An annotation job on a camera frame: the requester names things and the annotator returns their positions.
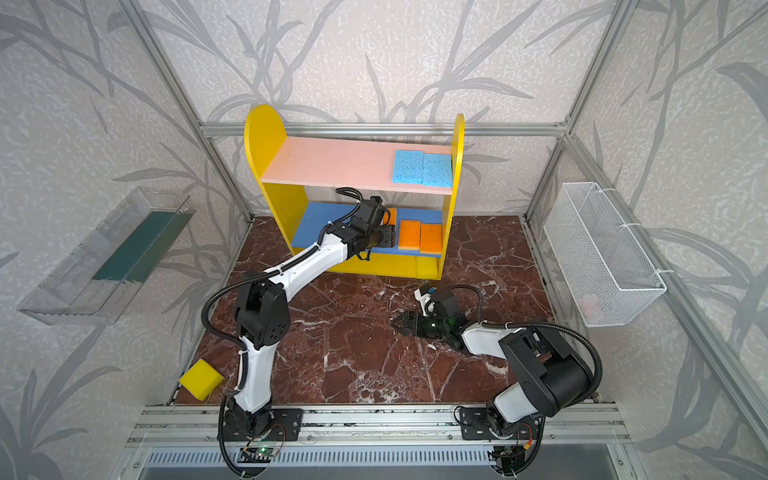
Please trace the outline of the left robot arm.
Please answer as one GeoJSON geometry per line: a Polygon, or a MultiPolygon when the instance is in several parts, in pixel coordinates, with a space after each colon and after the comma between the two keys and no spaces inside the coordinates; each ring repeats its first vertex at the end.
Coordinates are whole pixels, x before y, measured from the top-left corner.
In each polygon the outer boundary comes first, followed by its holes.
{"type": "Polygon", "coordinates": [[[200,312],[204,329],[237,346],[238,384],[221,400],[217,439],[225,444],[230,427],[247,439],[268,434],[274,424],[271,411],[271,377],[278,344],[290,328],[291,300],[326,271],[351,258],[368,261],[376,247],[389,248],[394,227],[387,222],[390,210],[379,196],[365,198],[352,187],[336,192],[355,201],[345,215],[324,225],[317,240],[289,260],[257,272],[211,295],[200,312]],[[211,310],[222,297],[235,292],[236,332],[226,333],[211,323],[211,310]]]}

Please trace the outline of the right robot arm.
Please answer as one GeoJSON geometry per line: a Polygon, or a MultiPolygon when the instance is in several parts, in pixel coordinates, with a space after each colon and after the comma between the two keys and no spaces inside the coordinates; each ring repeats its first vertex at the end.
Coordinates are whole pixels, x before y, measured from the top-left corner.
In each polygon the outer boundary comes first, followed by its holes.
{"type": "Polygon", "coordinates": [[[471,285],[425,285],[419,307],[391,320],[399,334],[435,340],[452,350],[507,362],[514,383],[480,407],[459,406],[462,438],[535,444],[545,420],[591,397],[603,378],[597,349],[579,332],[547,321],[520,326],[482,318],[483,294],[471,285]]]}

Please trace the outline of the blue sponge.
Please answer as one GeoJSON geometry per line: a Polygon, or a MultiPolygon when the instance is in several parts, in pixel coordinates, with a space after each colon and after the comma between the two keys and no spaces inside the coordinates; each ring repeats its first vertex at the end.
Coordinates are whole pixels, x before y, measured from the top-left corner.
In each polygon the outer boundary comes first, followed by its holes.
{"type": "Polygon", "coordinates": [[[396,150],[392,182],[395,184],[421,185],[423,182],[423,161],[423,151],[396,150]]]}
{"type": "Polygon", "coordinates": [[[453,186],[452,158],[449,154],[425,153],[423,156],[422,184],[427,187],[453,186]]]}

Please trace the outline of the yellow orange sponge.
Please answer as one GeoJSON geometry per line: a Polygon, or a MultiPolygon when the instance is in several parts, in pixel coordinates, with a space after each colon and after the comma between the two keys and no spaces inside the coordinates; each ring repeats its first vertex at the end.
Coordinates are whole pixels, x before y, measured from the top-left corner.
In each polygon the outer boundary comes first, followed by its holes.
{"type": "Polygon", "coordinates": [[[441,255],[442,248],[442,226],[440,224],[422,223],[419,251],[422,254],[441,255]]]}

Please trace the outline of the orange yellow sponge floor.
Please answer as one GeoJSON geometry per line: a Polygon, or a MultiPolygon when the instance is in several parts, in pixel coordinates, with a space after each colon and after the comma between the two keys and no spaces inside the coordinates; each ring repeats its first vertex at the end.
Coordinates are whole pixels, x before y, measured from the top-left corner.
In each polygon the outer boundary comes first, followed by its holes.
{"type": "Polygon", "coordinates": [[[419,251],[421,244],[421,222],[417,220],[401,220],[397,238],[399,250],[419,251]]]}

